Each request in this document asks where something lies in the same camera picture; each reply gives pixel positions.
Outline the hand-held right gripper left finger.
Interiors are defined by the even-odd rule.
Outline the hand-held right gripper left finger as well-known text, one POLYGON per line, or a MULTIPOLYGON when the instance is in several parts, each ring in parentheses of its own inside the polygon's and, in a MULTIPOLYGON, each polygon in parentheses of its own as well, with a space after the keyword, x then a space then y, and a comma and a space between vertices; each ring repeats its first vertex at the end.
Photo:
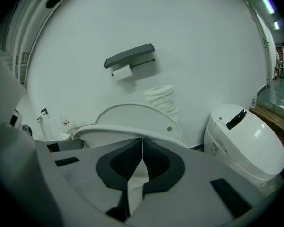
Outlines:
POLYGON ((118 205, 107 215, 125 222, 130 217, 128 181, 142 159, 142 139, 137 138, 120 148, 105 154, 96 163, 96 172, 106 187, 121 192, 118 205))

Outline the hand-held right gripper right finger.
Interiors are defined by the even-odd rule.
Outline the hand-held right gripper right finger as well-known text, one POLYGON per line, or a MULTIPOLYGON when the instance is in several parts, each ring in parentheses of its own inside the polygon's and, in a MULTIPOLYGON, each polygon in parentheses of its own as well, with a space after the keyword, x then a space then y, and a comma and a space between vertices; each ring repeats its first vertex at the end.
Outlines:
POLYGON ((167 192, 184 175, 183 159, 149 139, 143 140, 142 158, 149 178, 149 181, 143 185, 144 194, 167 192))

